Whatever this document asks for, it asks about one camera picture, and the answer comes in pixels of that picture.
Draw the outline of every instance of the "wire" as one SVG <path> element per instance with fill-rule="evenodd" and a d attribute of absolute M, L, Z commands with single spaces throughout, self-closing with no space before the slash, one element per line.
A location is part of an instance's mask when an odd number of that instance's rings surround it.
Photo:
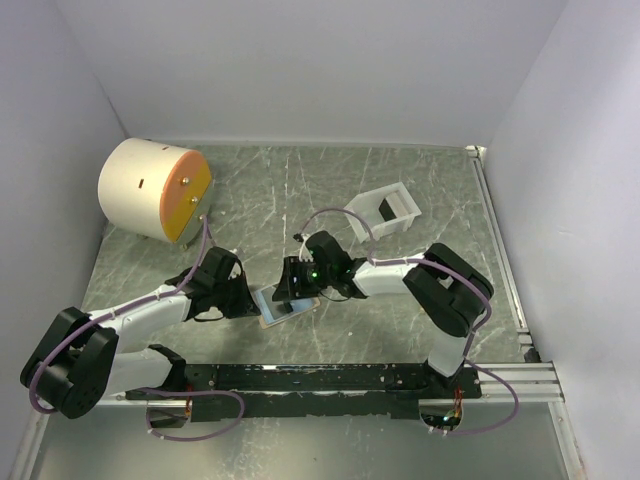
<path fill-rule="evenodd" d="M 346 302 L 347 300 L 351 300 L 351 297 L 331 298 L 331 297 L 328 297 L 327 295 L 325 295 L 323 292 L 320 292 L 320 295 L 322 295 L 327 300 L 329 300 L 331 302 L 336 302 L 336 303 L 342 303 L 342 302 Z"/>
<path fill-rule="evenodd" d="M 482 319 L 480 319 L 479 321 L 474 323 L 474 325 L 471 327 L 471 331 L 469 332 L 469 337 L 467 339 L 467 343 L 465 344 L 462 356 L 464 358 L 464 361 L 469 366 L 471 366 L 472 368 L 474 368 L 475 370 L 477 370 L 479 372 L 482 372 L 482 373 L 485 373 L 485 374 L 489 375 L 490 377 L 494 378 L 495 380 L 500 382 L 502 385 L 504 385 L 507 390 L 509 390 L 509 393 L 511 393 L 511 396 L 513 397 L 513 411 L 507 417 L 505 417 L 504 419 L 494 423 L 493 425 L 489 425 L 487 427 L 482 427 L 482 428 L 476 428 L 476 429 L 473 429 L 473 430 L 463 430 L 461 432 L 456 430 L 455 432 L 449 433 L 449 435 L 456 435 L 456 436 L 476 435 L 476 434 L 479 434 L 479 433 L 490 432 L 491 430 L 495 430 L 496 428 L 502 427 L 503 425 L 506 425 L 511 420 L 513 420 L 516 417 L 516 415 L 518 415 L 518 412 L 520 411 L 520 400 L 518 399 L 518 394 L 516 393 L 516 391 L 513 389 L 513 387 L 511 385 L 509 385 L 509 383 L 507 381 L 503 380 L 502 378 L 500 378 L 495 373 L 493 373 L 493 372 L 491 372 L 491 371 L 489 371 L 489 370 L 487 370 L 485 368 L 480 367 L 479 365 L 475 364 L 474 362 L 472 362 L 471 360 L 469 360 L 467 358 L 467 355 L 469 354 L 469 350 L 471 349 L 471 344 L 473 343 L 473 339 L 475 338 L 476 332 L 478 331 L 478 329 L 480 327 L 482 327 L 484 324 L 486 324 L 489 321 L 489 318 L 491 318 L 491 314 L 493 313 L 493 310 L 491 308 L 491 304 L 489 303 L 489 299 L 484 295 L 484 293 L 482 293 L 473 283 L 471 283 L 469 280 L 464 278 L 462 275 L 460 275 L 455 270 L 452 270 L 452 269 L 450 269 L 450 268 L 448 268 L 448 267 L 446 267 L 444 265 L 440 265 L 439 263 L 433 262 L 431 260 L 426 260 L 424 258 L 402 258 L 402 259 L 398 258 L 398 259 L 390 259 L 390 260 L 376 260 L 375 258 L 373 258 L 373 254 L 376 251 L 376 239 L 375 239 L 375 236 L 373 235 L 373 231 L 371 230 L 371 227 L 365 221 L 364 218 L 362 218 L 360 215 L 358 215 L 355 212 L 347 210 L 346 208 L 327 207 L 327 208 L 321 208 L 320 210 L 317 210 L 304 223 L 304 225 L 300 229 L 300 234 L 302 234 L 302 232 L 305 230 L 305 228 L 307 228 L 309 226 L 309 223 L 311 222 L 311 220 L 313 218 L 315 218 L 316 216 L 320 215 L 321 213 L 326 213 L 326 212 L 344 213 L 345 215 L 352 216 L 353 218 L 355 218 L 356 220 L 358 220 L 360 222 L 362 227 L 366 230 L 367 234 L 369 235 L 369 240 L 371 240 L 371 246 L 369 247 L 369 250 L 367 251 L 367 260 L 374 267 L 378 267 L 378 266 L 379 267 L 384 267 L 384 266 L 390 266 L 390 265 L 404 265 L 404 264 L 411 263 L 411 264 L 420 264 L 420 265 L 425 265 L 427 267 L 435 268 L 436 270 L 440 270 L 441 272 L 444 272 L 447 275 L 449 275 L 451 278 L 459 281 L 461 284 L 463 284 L 465 287 L 467 287 L 469 290 L 471 290 L 471 292 L 476 297 L 478 297 L 478 299 L 482 302 L 482 305 L 484 306 L 484 309 L 485 309 L 485 314 L 482 317 Z"/>
<path fill-rule="evenodd" d="M 509 415 L 507 415 L 502 420 L 499 420 L 499 421 L 497 421 L 496 423 L 494 423 L 492 425 L 489 425 L 489 426 L 486 426 L 486 427 L 474 428 L 474 429 L 471 429 L 471 430 L 462 430 L 462 431 L 456 430 L 455 432 L 449 433 L 448 436 L 449 435 L 454 435 L 456 437 L 458 437 L 458 436 L 461 437 L 461 436 L 464 436 L 464 435 L 478 435 L 480 433 L 487 433 L 487 432 L 490 432 L 492 430 L 496 430 L 497 428 L 500 428 L 500 427 L 506 425 L 511 420 L 516 418 L 516 416 L 518 415 L 518 412 L 520 412 L 520 399 L 518 398 L 518 394 L 513 389 L 513 387 L 511 385 L 509 385 L 509 383 L 506 380 L 500 378 L 498 375 L 496 375 L 492 371 L 487 370 L 486 368 L 483 368 L 480 365 L 475 364 L 474 362 L 472 362 L 468 358 L 465 359 L 465 362 L 469 366 L 475 368 L 477 371 L 482 372 L 482 373 L 484 373 L 486 375 L 489 375 L 491 378 L 495 379 L 496 381 L 498 381 L 502 385 L 504 385 L 504 387 L 507 390 L 509 390 L 509 393 L 513 397 L 513 410 L 511 410 L 511 413 Z"/>
<path fill-rule="evenodd" d="M 151 414 L 149 410 L 147 410 L 147 414 L 145 420 L 147 422 L 147 433 L 150 433 L 156 438 L 161 440 L 169 440 L 171 442 L 200 442 L 202 440 L 209 440 L 210 438 L 219 437 L 220 435 L 227 433 L 229 430 L 234 428 L 236 425 L 240 423 L 242 417 L 244 416 L 245 403 L 240 395 L 235 392 L 230 392 L 227 390 L 199 390 L 197 392 L 165 392 L 164 390 L 158 390 L 157 388 L 139 388 L 139 392 L 148 393 L 151 395 L 160 395 L 161 397 L 208 397 L 208 396 L 225 396 L 231 397 L 238 401 L 240 405 L 240 411 L 236 418 L 227 426 L 222 427 L 219 430 L 216 430 L 213 433 L 208 433 L 207 435 L 201 435 L 199 437 L 175 437 L 173 435 L 163 435 L 158 432 L 151 425 Z"/>

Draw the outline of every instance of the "black bracket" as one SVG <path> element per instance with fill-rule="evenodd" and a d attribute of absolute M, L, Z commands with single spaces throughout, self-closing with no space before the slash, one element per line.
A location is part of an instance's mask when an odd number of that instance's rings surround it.
<path fill-rule="evenodd" d="M 241 273 L 232 277 L 236 265 L 240 267 Z M 178 285 L 189 270 L 184 270 L 165 283 Z M 224 248 L 209 249 L 183 291 L 191 300 L 188 319 L 209 311 L 211 307 L 216 307 L 226 318 L 260 315 L 260 310 L 251 297 L 242 262 L 237 255 Z"/>
<path fill-rule="evenodd" d="M 420 363 L 344 365 L 187 365 L 194 390 L 230 390 L 242 396 L 246 418 L 307 415 L 390 415 L 418 418 L 421 399 L 453 403 L 460 387 L 465 398 L 480 398 L 477 372 L 464 368 L 443 385 Z M 132 391 L 130 400 L 153 395 Z M 191 420 L 211 422 L 235 418 L 237 402 L 228 397 L 194 397 Z"/>
<path fill-rule="evenodd" d="M 29 387 L 42 361 L 69 335 L 89 322 L 75 307 L 60 312 L 22 369 L 20 383 Z M 98 403 L 109 381 L 118 335 L 95 325 L 71 342 L 51 362 L 36 387 L 38 396 L 68 418 L 78 418 Z"/>

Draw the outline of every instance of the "white enclosure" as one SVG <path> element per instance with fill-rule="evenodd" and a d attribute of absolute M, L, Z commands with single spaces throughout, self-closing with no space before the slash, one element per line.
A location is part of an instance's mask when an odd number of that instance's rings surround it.
<path fill-rule="evenodd" d="M 635 478 L 640 3 L 7 0 L 0 6 L 0 478 L 20 368 L 79 304 L 128 136 L 488 147 L 544 360 L 592 478 Z"/>

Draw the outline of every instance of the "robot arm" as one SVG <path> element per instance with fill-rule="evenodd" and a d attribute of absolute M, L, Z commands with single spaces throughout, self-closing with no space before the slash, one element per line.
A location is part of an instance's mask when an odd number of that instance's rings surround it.
<path fill-rule="evenodd" d="M 238 257 L 222 248 L 209 250 L 202 264 L 182 291 L 173 292 L 188 270 L 167 280 L 151 293 L 157 300 L 144 302 L 149 295 L 118 307 L 83 313 L 71 307 L 54 319 L 20 376 L 28 387 L 40 365 L 54 348 L 91 318 L 121 311 L 124 305 L 137 305 L 95 325 L 63 350 L 47 367 L 37 385 L 37 394 L 69 418 L 87 413 L 105 395 L 141 387 L 183 390 L 186 362 L 162 345 L 133 353 L 122 353 L 134 342 L 152 332 L 195 318 L 211 307 L 227 318 L 258 315 L 242 264 Z"/>
<path fill-rule="evenodd" d="M 311 235 L 305 246 L 313 260 L 284 259 L 274 301 L 315 297 L 329 286 L 347 298 L 410 293 L 439 329 L 427 367 L 444 379 L 455 377 L 464 361 L 471 328 L 484 311 L 482 301 L 465 285 L 440 270 L 409 261 L 376 266 L 365 258 L 351 259 L 325 231 Z M 423 255 L 410 258 L 443 265 L 471 282 L 487 298 L 493 295 L 489 281 L 443 244 L 434 244 Z"/>

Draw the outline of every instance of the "gray marble floor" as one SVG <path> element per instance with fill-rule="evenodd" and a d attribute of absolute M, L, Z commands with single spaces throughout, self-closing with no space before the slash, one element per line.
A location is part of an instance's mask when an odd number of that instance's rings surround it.
<path fill-rule="evenodd" d="M 197 146 L 215 177 L 210 215 L 216 242 L 240 247 L 249 283 L 276 283 L 283 255 L 295 254 L 292 235 L 309 215 L 344 206 L 359 192 L 402 181 L 422 210 L 404 233 L 383 237 L 378 258 L 411 255 L 446 243 L 489 278 L 494 316 L 471 357 L 523 361 L 516 324 L 500 274 L 489 224 L 470 160 L 457 148 Z M 326 229 L 354 256 L 363 256 L 349 223 L 325 214 L 310 231 Z M 189 266 L 197 247 L 178 247 L 108 226 L 85 298 L 87 310 L 147 293 Z M 431 347 L 435 326 L 410 296 L 332 303 L 263 330 L 256 318 L 186 322 L 155 333 L 194 363 L 415 362 Z"/>

